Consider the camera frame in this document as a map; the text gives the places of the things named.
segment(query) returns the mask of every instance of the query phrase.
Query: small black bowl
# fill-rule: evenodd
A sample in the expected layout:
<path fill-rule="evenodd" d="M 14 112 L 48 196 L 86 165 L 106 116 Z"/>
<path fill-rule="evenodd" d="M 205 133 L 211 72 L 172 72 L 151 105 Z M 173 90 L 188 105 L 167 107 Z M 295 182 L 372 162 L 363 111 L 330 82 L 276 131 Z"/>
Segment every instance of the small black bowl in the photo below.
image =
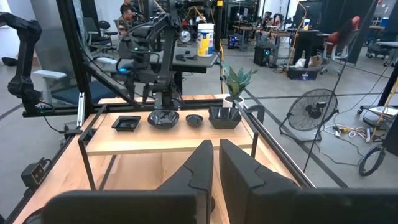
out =
<path fill-rule="evenodd" d="M 180 119 L 180 115 L 172 110 L 154 110 L 148 116 L 148 123 L 158 129 L 170 129 Z"/>
<path fill-rule="evenodd" d="M 188 115 L 187 117 L 185 117 L 185 119 L 190 126 L 195 128 L 201 126 L 201 124 L 203 123 L 203 117 L 196 114 Z"/>
<path fill-rule="evenodd" d="M 242 117 L 237 108 L 209 109 L 209 121 L 215 129 L 234 129 L 241 122 Z"/>
<path fill-rule="evenodd" d="M 140 116 L 119 116 L 117 120 L 113 123 L 112 128 L 119 131 L 131 131 L 133 132 L 138 126 Z"/>

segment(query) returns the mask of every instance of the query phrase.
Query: black fan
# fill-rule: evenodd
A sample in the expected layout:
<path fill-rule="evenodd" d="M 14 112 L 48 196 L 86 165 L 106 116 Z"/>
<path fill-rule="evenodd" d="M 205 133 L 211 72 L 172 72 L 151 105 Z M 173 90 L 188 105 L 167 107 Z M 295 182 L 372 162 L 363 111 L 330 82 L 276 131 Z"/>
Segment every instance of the black fan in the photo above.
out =
<path fill-rule="evenodd" d="M 333 91 L 327 89 L 311 90 L 294 101 L 284 122 L 279 126 L 279 131 L 297 142 L 311 142 L 313 140 L 303 141 L 284 133 L 282 126 L 286 121 L 289 121 L 290 126 L 297 131 L 311 131 L 328 122 L 335 113 L 338 113 L 337 96 Z"/>

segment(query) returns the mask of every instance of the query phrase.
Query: white container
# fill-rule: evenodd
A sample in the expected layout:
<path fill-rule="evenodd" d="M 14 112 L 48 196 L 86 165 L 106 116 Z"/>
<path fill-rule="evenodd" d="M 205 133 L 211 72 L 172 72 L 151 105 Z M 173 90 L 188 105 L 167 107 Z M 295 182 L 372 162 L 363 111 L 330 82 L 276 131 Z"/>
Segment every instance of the white container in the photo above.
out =
<path fill-rule="evenodd" d="M 304 30 L 309 30 L 310 28 L 310 19 L 304 19 Z"/>
<path fill-rule="evenodd" d="M 214 24 L 198 25 L 198 56 L 211 57 L 214 48 Z"/>
<path fill-rule="evenodd" d="M 239 97 L 238 100 L 239 105 L 243 108 L 244 106 L 244 99 Z M 224 98 L 223 100 L 223 107 L 232 107 L 232 97 L 227 96 L 226 98 Z"/>

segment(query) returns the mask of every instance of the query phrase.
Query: gray floor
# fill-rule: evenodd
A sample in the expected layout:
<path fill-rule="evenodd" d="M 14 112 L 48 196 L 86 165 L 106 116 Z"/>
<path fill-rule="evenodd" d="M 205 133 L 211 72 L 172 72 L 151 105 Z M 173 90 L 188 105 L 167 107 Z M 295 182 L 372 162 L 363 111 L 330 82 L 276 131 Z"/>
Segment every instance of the gray floor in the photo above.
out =
<path fill-rule="evenodd" d="M 226 50 L 225 61 L 235 70 L 239 70 L 241 67 L 244 67 L 245 70 L 250 68 L 259 69 L 259 72 L 253 76 L 252 83 L 248 87 L 250 94 L 256 98 L 253 99 L 247 93 L 243 93 L 246 104 L 261 103 L 267 108 L 264 126 L 279 141 L 280 145 L 289 153 L 297 165 L 303 169 L 307 158 L 305 149 L 310 148 L 311 145 L 299 146 L 291 139 L 281 136 L 278 126 L 298 96 L 316 88 L 333 89 L 338 79 L 337 75 L 326 73 L 319 75 L 315 81 L 292 81 L 271 69 L 253 64 L 252 48 L 246 52 Z M 351 109 L 379 81 L 371 92 L 372 94 L 365 97 L 353 110 L 340 114 L 336 118 L 337 123 L 352 127 L 366 126 L 356 114 L 356 110 L 359 105 L 372 104 L 387 83 L 387 78 L 391 74 L 392 68 L 387 68 L 384 77 L 381 77 L 380 74 L 385 69 L 382 63 L 381 59 L 366 58 L 363 52 L 357 64 L 357 68 L 363 71 L 352 68 L 353 65 L 346 67 L 345 73 L 336 89 L 340 111 Z M 219 72 L 220 69 L 218 67 L 213 67 L 208 70 L 207 74 L 186 74 L 187 79 L 183 83 L 184 94 L 204 95 L 220 93 Z M 23 169 L 26 165 L 37 162 L 41 157 L 52 158 L 59 150 L 59 140 L 62 138 L 61 135 L 52 131 L 46 125 L 43 118 L 22 117 L 23 108 L 18 108 L 21 103 L 20 99 L 10 95 L 7 91 L 7 83 L 14 74 L 15 70 L 13 68 L 0 65 L 0 103 L 2 105 L 0 107 L 0 116 L 16 108 L 13 112 L 8 113 L 7 116 L 2 116 L 0 119 L 2 152 L 0 157 L 0 178 L 5 180 L 0 187 L 0 213 L 5 217 L 17 205 L 25 191 L 24 184 L 20 178 Z M 41 80 L 34 80 L 34 83 L 35 88 L 41 90 Z M 398 104 L 398 99 L 393 99 L 393 103 Z M 377 117 L 371 116 L 370 113 L 366 116 L 371 119 L 377 119 Z M 58 129 L 62 129 L 63 123 L 73 120 L 73 116 L 49 118 L 49 122 Z M 294 131 L 288 124 L 285 125 L 285 128 L 291 130 L 300 138 L 313 138 L 314 135 L 314 131 L 306 133 Z M 323 133 L 322 136 L 323 141 L 320 143 L 322 153 L 328 154 L 338 162 L 358 163 L 361 156 L 357 154 L 354 146 L 326 133 Z M 357 145 L 361 154 L 365 154 L 371 147 L 361 138 L 348 138 L 347 136 L 343 138 L 349 139 Z M 306 174 L 318 187 L 338 187 L 339 185 L 347 185 L 348 187 L 396 187 L 398 185 L 398 177 L 396 176 L 398 157 L 392 154 L 387 153 L 379 170 L 373 175 L 364 178 L 359 176 L 358 168 L 355 166 L 335 164 L 329 158 L 320 154 L 317 148 L 313 150 L 313 153 L 339 179 L 338 183 L 336 183 L 319 166 L 319 163 L 317 164 L 310 160 Z"/>

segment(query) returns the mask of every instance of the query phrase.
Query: succulent plant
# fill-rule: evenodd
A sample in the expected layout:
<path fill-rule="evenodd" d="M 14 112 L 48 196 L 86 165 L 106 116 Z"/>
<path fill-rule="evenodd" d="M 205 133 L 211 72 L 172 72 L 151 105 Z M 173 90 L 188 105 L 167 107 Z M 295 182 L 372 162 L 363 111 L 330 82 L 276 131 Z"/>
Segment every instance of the succulent plant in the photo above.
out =
<path fill-rule="evenodd" d="M 258 71 L 250 69 L 248 73 L 244 73 L 243 68 L 241 68 L 239 72 L 236 73 L 227 63 L 222 62 L 222 66 L 225 71 L 229 94 L 233 99 L 239 98 L 243 90 L 250 84 L 251 76 Z"/>

